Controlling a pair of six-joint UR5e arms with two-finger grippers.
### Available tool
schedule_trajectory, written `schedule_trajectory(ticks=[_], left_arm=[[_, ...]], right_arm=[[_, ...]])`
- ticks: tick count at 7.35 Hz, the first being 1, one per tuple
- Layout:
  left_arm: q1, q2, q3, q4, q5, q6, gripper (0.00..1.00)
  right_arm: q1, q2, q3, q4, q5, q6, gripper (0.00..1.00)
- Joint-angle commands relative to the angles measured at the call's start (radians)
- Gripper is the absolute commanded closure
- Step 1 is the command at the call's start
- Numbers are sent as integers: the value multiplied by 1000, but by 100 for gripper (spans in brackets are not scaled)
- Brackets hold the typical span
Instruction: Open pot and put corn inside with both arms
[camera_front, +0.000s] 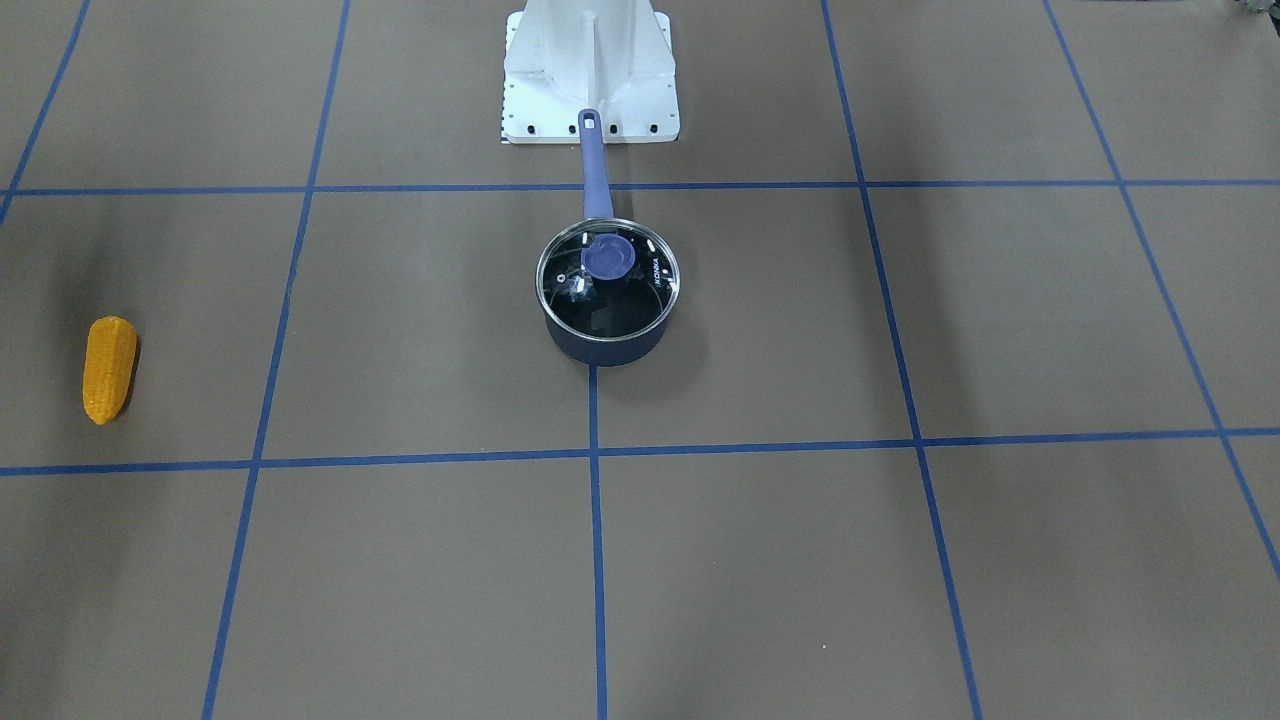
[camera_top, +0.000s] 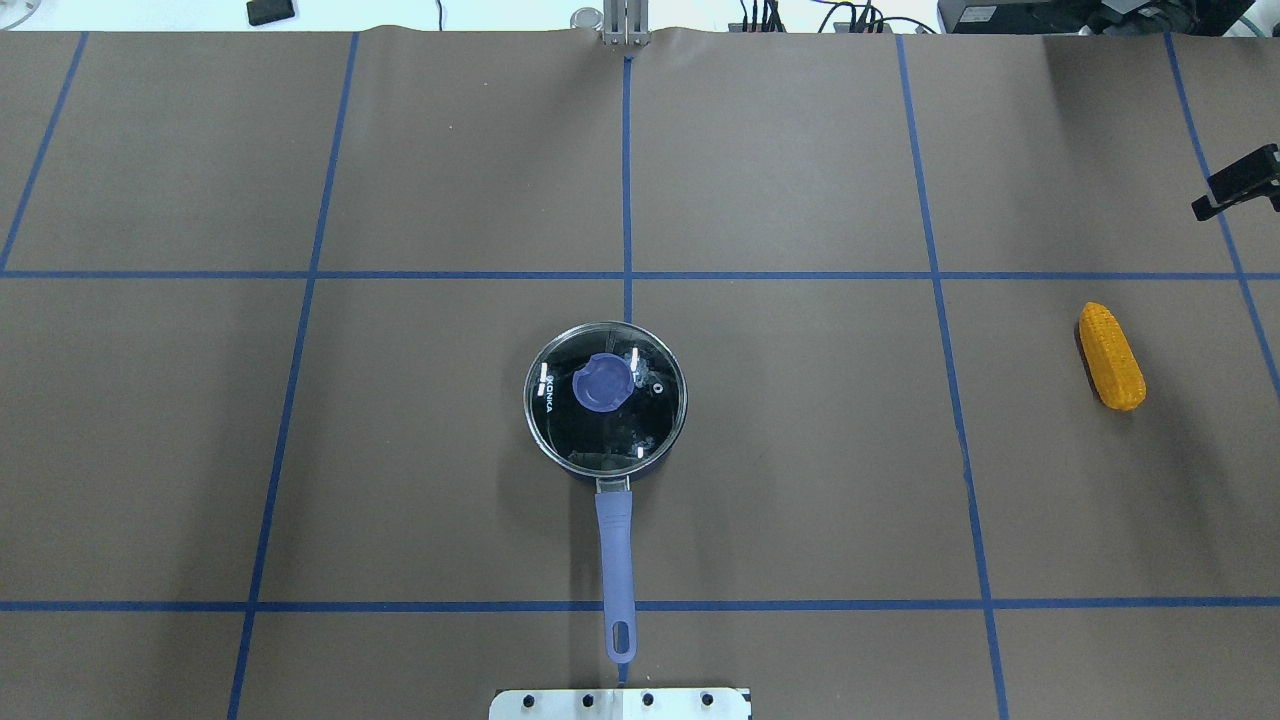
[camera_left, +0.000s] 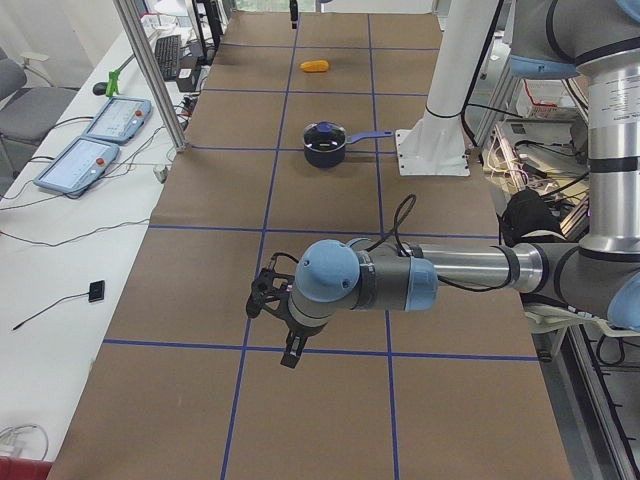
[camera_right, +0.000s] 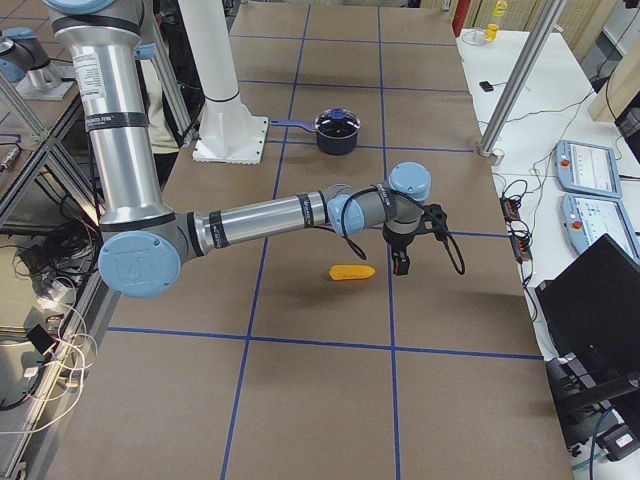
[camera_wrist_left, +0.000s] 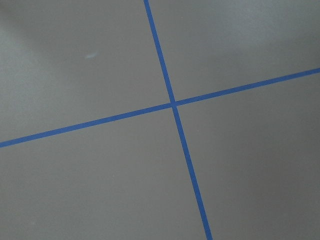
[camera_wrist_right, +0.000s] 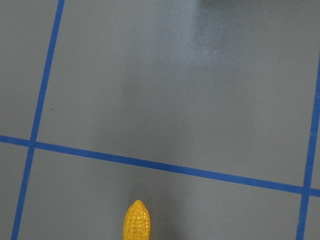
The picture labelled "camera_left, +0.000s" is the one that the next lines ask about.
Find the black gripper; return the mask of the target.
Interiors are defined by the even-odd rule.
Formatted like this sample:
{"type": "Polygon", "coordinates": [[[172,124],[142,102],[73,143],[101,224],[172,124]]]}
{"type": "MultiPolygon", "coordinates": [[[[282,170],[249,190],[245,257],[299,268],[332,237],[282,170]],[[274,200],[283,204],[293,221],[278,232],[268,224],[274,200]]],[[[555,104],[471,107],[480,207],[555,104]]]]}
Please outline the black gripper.
{"type": "Polygon", "coordinates": [[[287,368],[295,368],[296,356],[302,355],[307,339],[311,336],[311,328],[294,320],[287,321],[286,325],[289,331],[280,364],[287,368]]]}

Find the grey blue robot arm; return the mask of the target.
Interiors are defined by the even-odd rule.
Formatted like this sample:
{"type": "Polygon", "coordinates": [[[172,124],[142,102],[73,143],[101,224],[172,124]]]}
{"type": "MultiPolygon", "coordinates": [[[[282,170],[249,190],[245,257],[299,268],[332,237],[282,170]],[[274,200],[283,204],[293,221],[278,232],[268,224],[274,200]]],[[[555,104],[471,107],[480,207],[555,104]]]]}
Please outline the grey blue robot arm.
{"type": "Polygon", "coordinates": [[[639,326],[639,5],[520,1],[511,46],[524,78],[584,75],[588,89],[589,231],[578,243],[455,251],[322,240],[302,255],[279,310],[282,364],[339,309],[429,309],[440,284],[514,288],[635,330],[639,326]]]}

